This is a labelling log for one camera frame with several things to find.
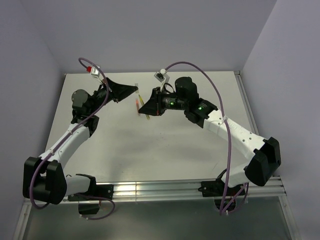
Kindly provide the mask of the yellow pen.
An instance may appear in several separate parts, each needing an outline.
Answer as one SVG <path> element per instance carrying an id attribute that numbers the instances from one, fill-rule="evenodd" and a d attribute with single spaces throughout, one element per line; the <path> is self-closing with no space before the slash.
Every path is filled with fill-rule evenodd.
<path id="1" fill-rule="evenodd" d="M 138 94 L 138 98 L 139 98 L 139 101 L 140 101 L 141 106 L 143 107 L 143 106 L 145 105 L 145 103 L 144 103 L 143 98 L 141 97 L 140 94 Z M 148 114 L 145 114 L 145 116 L 146 116 L 146 119 L 147 119 L 148 121 L 151 119 Z"/>

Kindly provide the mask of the orange pen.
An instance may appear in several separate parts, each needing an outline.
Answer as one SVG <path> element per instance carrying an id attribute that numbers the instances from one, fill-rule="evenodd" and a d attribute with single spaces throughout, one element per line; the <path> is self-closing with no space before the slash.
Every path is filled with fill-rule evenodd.
<path id="1" fill-rule="evenodd" d="M 139 113 L 140 103 L 137 98 L 135 99 L 135 104 L 136 104 L 137 115 L 140 117 L 141 116 L 141 114 Z"/>

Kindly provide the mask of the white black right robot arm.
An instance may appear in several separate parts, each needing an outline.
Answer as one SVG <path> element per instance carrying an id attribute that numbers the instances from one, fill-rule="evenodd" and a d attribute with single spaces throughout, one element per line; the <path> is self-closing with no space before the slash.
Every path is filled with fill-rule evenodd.
<path id="1" fill-rule="evenodd" d="M 228 143 L 228 149 L 240 151 L 246 163 L 231 166 L 227 158 L 227 168 L 213 181 L 201 183 L 203 197 L 241 196 L 241 188 L 246 183 L 263 187 L 281 165 L 280 143 L 273 137 L 266 139 L 242 127 L 223 115 L 213 103 L 199 96 L 197 85 L 191 77 L 180 77 L 175 83 L 175 91 L 167 92 L 163 86 L 152 89 L 150 99 L 138 110 L 140 114 L 162 116 L 166 110 L 183 111 L 193 124 L 208 130 Z"/>

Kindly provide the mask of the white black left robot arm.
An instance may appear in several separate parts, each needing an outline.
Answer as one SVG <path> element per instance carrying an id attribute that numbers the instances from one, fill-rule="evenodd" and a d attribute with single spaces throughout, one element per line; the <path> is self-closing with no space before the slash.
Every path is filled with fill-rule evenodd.
<path id="1" fill-rule="evenodd" d="M 22 195 L 32 202 L 41 201 L 47 205 L 57 205 L 64 197 L 76 194 L 86 200 L 95 198 L 98 193 L 96 178 L 82 173 L 67 177 L 64 167 L 96 131 L 97 112 L 107 103 L 118 103 L 138 89 L 136 85 L 120 84 L 108 78 L 93 94 L 84 89 L 74 91 L 71 96 L 72 120 L 67 131 L 47 151 L 25 161 Z"/>

